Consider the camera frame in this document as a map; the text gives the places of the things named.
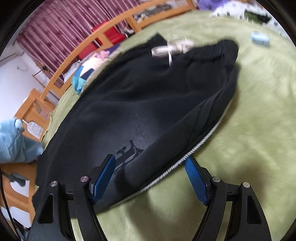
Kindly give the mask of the black pants with white stripe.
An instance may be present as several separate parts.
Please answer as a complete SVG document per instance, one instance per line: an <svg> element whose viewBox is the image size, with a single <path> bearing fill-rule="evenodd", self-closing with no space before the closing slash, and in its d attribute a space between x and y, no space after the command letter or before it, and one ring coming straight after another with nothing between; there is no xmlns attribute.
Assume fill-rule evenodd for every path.
<svg viewBox="0 0 296 241"><path fill-rule="evenodd" d="M152 56L166 40L154 35L116 57L60 123L37 161L37 208L52 181L66 186L108 154L116 168L95 211L153 185L208 138L232 100L238 46L232 40Z"/></svg>

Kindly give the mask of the colourful geometric pillow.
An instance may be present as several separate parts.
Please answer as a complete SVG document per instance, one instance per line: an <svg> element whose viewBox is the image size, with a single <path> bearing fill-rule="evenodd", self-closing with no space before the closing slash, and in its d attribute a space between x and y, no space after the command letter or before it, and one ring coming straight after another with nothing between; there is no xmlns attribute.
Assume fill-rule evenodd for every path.
<svg viewBox="0 0 296 241"><path fill-rule="evenodd" d="M86 60L82 62L79 68L72 76L71 84L77 95L80 95L88 82L90 75L103 65L108 59L111 52L103 50L92 53Z"/></svg>

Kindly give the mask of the white dotted cloth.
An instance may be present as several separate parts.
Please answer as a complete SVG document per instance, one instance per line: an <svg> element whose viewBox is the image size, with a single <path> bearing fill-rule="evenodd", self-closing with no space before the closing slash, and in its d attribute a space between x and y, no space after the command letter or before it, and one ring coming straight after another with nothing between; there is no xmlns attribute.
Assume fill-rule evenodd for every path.
<svg viewBox="0 0 296 241"><path fill-rule="evenodd" d="M232 17L248 22L268 23L272 15L261 5L230 1L219 6L210 14L211 17Z"/></svg>

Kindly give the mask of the small light blue object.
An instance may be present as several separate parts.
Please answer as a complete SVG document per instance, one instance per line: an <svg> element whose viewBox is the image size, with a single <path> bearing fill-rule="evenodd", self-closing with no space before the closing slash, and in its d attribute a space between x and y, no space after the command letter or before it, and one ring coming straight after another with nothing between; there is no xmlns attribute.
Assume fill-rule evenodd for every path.
<svg viewBox="0 0 296 241"><path fill-rule="evenodd" d="M253 31L250 35L250 39L254 44L261 45L264 47L270 46L269 36L267 36L264 33Z"/></svg>

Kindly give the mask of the grey dustpan hanging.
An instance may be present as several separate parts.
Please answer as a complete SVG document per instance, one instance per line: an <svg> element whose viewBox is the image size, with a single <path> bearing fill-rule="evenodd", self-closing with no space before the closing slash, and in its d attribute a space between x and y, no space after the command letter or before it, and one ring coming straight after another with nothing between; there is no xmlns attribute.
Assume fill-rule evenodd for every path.
<svg viewBox="0 0 296 241"><path fill-rule="evenodd" d="M10 182L16 182L19 186L24 187L26 185L26 182L29 181L28 178L22 176L19 173L13 172L11 174L7 174L6 172L3 172L3 176L8 178Z"/></svg>

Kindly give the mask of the light blue fleece garment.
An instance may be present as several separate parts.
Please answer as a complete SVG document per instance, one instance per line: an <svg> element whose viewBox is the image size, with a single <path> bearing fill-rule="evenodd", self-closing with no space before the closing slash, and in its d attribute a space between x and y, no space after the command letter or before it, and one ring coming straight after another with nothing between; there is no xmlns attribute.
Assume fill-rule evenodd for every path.
<svg viewBox="0 0 296 241"><path fill-rule="evenodd" d="M1 164L30 163L43 153L43 145L23 135L22 121L12 118L1 122Z"/></svg>

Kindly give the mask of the purple plush toy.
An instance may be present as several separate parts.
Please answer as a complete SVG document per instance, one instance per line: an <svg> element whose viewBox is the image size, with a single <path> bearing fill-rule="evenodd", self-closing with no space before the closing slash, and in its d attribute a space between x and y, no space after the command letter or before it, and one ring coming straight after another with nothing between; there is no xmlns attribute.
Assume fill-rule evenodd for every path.
<svg viewBox="0 0 296 241"><path fill-rule="evenodd" d="M229 0L197 0L198 7L201 11L214 11L219 6L228 2Z"/></svg>

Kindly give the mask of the green plush blanket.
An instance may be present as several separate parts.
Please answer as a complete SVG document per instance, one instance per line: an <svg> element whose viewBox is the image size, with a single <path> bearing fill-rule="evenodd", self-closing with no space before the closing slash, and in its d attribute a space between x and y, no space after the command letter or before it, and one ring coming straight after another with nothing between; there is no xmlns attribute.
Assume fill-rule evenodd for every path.
<svg viewBox="0 0 296 241"><path fill-rule="evenodd" d="M269 36L254 44L253 31ZM224 181L253 187L273 240L295 219L295 46L256 23L191 11L145 28L121 52L155 34L189 38L203 46L232 39L239 46L236 94L217 130L195 152L200 165ZM191 240L204 206L196 199L183 166L150 189L98 214L109 240Z"/></svg>

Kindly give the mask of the red chair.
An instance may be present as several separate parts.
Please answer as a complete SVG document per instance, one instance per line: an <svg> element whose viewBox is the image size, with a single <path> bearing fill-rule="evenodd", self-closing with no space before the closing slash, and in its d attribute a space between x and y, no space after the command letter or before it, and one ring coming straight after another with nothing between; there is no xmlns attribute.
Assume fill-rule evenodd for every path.
<svg viewBox="0 0 296 241"><path fill-rule="evenodd" d="M91 31L95 32L98 28L100 28L106 23L108 23L108 20L96 25L94 28L91 29ZM108 29L104 34L113 45L116 45L126 39L126 35L120 33L115 27Z"/></svg>
<svg viewBox="0 0 296 241"><path fill-rule="evenodd" d="M96 50L97 50L97 46L94 43L90 43L77 55L77 58L79 60L83 60L85 57L87 57L89 54L91 54Z"/></svg>

